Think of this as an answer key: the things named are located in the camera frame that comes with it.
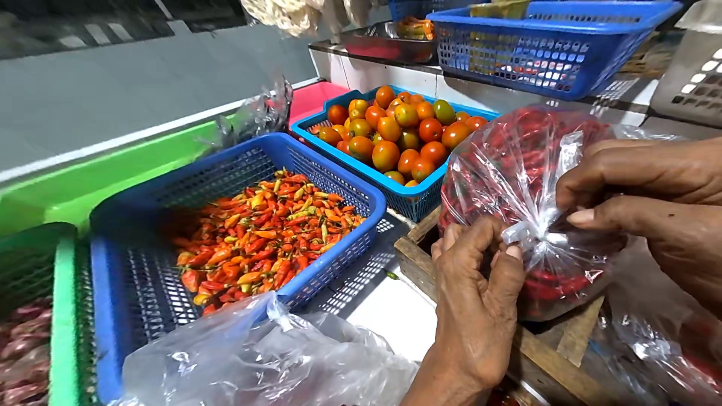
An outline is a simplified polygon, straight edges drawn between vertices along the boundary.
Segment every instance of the red tomato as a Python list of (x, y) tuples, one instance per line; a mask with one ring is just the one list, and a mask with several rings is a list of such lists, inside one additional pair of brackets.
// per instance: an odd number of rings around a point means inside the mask
[(478, 130), (481, 127), (483, 127), (486, 123), (489, 121), (485, 119), (484, 117), (474, 116), (469, 117), (469, 119), (466, 120), (466, 125), (471, 128), (472, 131)]
[(411, 175), (416, 182), (422, 183), (424, 179), (431, 175), (434, 169), (434, 164), (430, 160), (418, 157), (414, 162), (414, 169), (411, 171)]
[(379, 172), (389, 172), (399, 163), (399, 147), (391, 141), (379, 141), (373, 148), (373, 165)]
[(444, 134), (441, 136), (441, 143), (450, 151), (453, 151), (469, 134), (471, 134), (471, 129), (466, 124), (457, 121), (456, 123), (452, 123), (447, 127), (446, 131), (444, 131)]
[(419, 138), (423, 142), (440, 141), (443, 130), (436, 118), (427, 118), (419, 125)]
[(329, 121), (331, 124), (344, 125), (347, 118), (349, 118), (349, 112), (344, 106), (333, 105), (329, 107)]
[(426, 158), (438, 168), (446, 161), (448, 150), (439, 141), (431, 141), (421, 149), (421, 157)]
[(406, 150), (401, 153), (399, 157), (399, 172), (404, 175), (406, 179), (411, 178), (411, 171), (414, 169), (414, 163), (416, 158), (421, 156), (416, 150)]

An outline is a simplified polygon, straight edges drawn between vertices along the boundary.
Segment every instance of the tomato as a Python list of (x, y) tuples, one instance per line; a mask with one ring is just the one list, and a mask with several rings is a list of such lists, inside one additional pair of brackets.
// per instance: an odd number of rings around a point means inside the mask
[(349, 142), (348, 141), (339, 141), (339, 143), (336, 144), (336, 148), (346, 155), (351, 155), (351, 152), (349, 152)]
[(373, 148), (373, 165), (379, 172), (389, 172), (399, 162), (399, 147), (391, 141), (381, 141)]
[(349, 112), (342, 105), (329, 107), (329, 121), (331, 124), (343, 124), (349, 118)]
[(335, 125), (335, 126), (332, 126), (331, 128), (334, 129), (334, 130), (336, 130), (336, 132), (341, 135), (341, 138), (342, 138), (344, 141), (348, 141), (348, 140), (351, 139), (351, 136), (349, 135), (349, 129), (348, 129), (348, 128), (346, 128), (346, 127), (344, 127), (344, 126), (340, 126), (340, 125)]
[(448, 150), (439, 141), (431, 141), (421, 149), (421, 157), (431, 161), (434, 168), (440, 167), (446, 161), (448, 155)]
[(466, 123), (466, 120), (468, 120), (468, 119), (470, 119), (470, 118), (471, 118), (471, 116), (470, 116), (469, 113), (467, 113), (466, 111), (459, 111), (459, 112), (456, 114), (456, 120), (457, 120), (457, 121), (461, 121), (461, 122), (463, 122), (463, 123)]
[(321, 129), (318, 130), (318, 138), (326, 144), (331, 144), (334, 147), (339, 143), (339, 141), (343, 141), (341, 134), (331, 127), (321, 127)]
[(478, 130), (482, 128), (486, 123), (488, 123), (489, 120), (485, 119), (484, 117), (474, 116), (469, 117), (468, 120), (466, 120), (466, 125), (471, 128), (471, 130)]
[(393, 110), (393, 117), (402, 127), (415, 127), (419, 125), (419, 114), (413, 105), (400, 104)]
[(402, 129), (401, 138), (397, 142), (399, 150), (416, 150), (421, 148), (421, 139), (415, 129)]
[(418, 157), (414, 161), (414, 167), (411, 171), (411, 176), (414, 177), (414, 180), (416, 182), (422, 183), (424, 179), (428, 178), (429, 175), (434, 171), (434, 164), (424, 158), (424, 157)]
[(444, 131), (444, 134), (441, 136), (441, 143), (450, 151), (453, 151), (456, 145), (464, 141), (469, 134), (471, 134), (469, 126), (459, 121), (451, 124), (446, 131)]
[(423, 103), (423, 102), (424, 102), (424, 96), (411, 95), (411, 101), (409, 102), (409, 104), (414, 105), (414, 104), (419, 104), (419, 103)]
[(381, 134), (379, 134), (378, 132), (373, 133), (373, 138), (371, 139), (371, 142), (376, 145), (379, 143), (379, 141), (383, 141), (383, 138), (381, 138)]
[(396, 96), (398, 99), (401, 99), (404, 103), (411, 103), (411, 93), (407, 91), (403, 91), (399, 93), (399, 95)]
[(423, 142), (440, 141), (443, 133), (441, 123), (436, 118), (427, 118), (419, 125), (419, 137)]
[(371, 124), (371, 128), (376, 130), (378, 126), (378, 119), (386, 117), (386, 111), (381, 107), (371, 106), (366, 109), (366, 121)]
[(406, 179), (404, 179), (404, 175), (401, 175), (400, 173), (396, 172), (395, 170), (390, 170), (389, 172), (384, 173), (387, 178), (393, 179), (396, 182), (399, 182), (399, 184), (403, 185), (406, 183)]
[(358, 118), (364, 118), (368, 102), (366, 100), (354, 99), (349, 103), (349, 118), (354, 121)]
[(378, 133), (386, 141), (396, 142), (401, 136), (401, 127), (392, 117), (381, 117), (378, 119)]
[(446, 100), (436, 100), (434, 102), (434, 115), (439, 122), (447, 126), (456, 121), (456, 114), (451, 105)]
[(373, 129), (371, 124), (363, 118), (357, 118), (349, 124), (349, 135), (353, 137), (371, 137)]
[(388, 105), (390, 105), (395, 98), (396, 95), (393, 93), (393, 89), (391, 89), (390, 86), (381, 86), (378, 90), (376, 90), (375, 102), (383, 109), (387, 109)]
[(417, 104), (416, 112), (419, 115), (420, 121), (424, 121), (427, 118), (434, 118), (434, 106), (429, 102)]
[(371, 162), (371, 155), (373, 154), (373, 143), (366, 137), (353, 137), (349, 141), (349, 155), (358, 159), (359, 161), (369, 163)]
[(401, 153), (398, 165), (398, 171), (401, 175), (406, 176), (407, 179), (411, 178), (411, 171), (414, 169), (414, 163), (419, 156), (421, 155), (416, 150), (406, 150)]

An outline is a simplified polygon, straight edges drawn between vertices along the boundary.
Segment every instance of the wrinkled skin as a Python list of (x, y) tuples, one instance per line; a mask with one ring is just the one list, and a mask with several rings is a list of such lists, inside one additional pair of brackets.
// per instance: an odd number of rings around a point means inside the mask
[(599, 142), (559, 179), (557, 206), (579, 210), (567, 218), (579, 228), (646, 237), (662, 271), (722, 319), (722, 139)]
[[(501, 243), (506, 227), (484, 216), (471, 227), (449, 226), (432, 246), (436, 341), (401, 406), (481, 404), (504, 377), (525, 277), (521, 250)], [(486, 280), (479, 268), (493, 252)]]

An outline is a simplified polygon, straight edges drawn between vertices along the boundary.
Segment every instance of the green plastic basket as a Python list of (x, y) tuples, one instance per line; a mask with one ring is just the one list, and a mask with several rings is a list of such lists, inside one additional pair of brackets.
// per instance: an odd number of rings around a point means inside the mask
[(53, 298), (52, 406), (97, 402), (87, 248), (78, 250), (76, 234), (72, 224), (49, 223), (0, 239), (0, 319), (36, 298)]

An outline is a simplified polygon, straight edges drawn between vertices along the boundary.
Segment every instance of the clear plastic bag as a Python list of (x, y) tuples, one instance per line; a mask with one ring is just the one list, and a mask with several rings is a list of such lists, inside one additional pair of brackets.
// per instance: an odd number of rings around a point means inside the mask
[(643, 238), (612, 266), (600, 318), (609, 369), (649, 405), (719, 405), (722, 323), (659, 269)]
[(527, 279), (519, 318), (553, 319), (585, 303), (607, 283), (610, 258), (626, 235), (580, 230), (556, 207), (559, 177), (584, 149), (603, 139), (656, 136), (636, 127), (610, 126), (580, 111), (545, 105), (519, 108), (489, 122), (451, 154), (441, 188), (441, 232), (491, 214), (512, 225), (506, 243), (524, 250)]
[(115, 405), (391, 406), (416, 371), (373, 332), (328, 313), (290, 314), (269, 292), (130, 354)]
[(244, 101), (233, 120), (225, 116), (216, 117), (217, 138), (214, 141), (199, 139), (199, 142), (210, 145), (201, 157), (226, 150), (253, 137), (288, 132), (292, 101), (293, 87), (283, 76), (278, 76), (273, 92), (266, 90)]

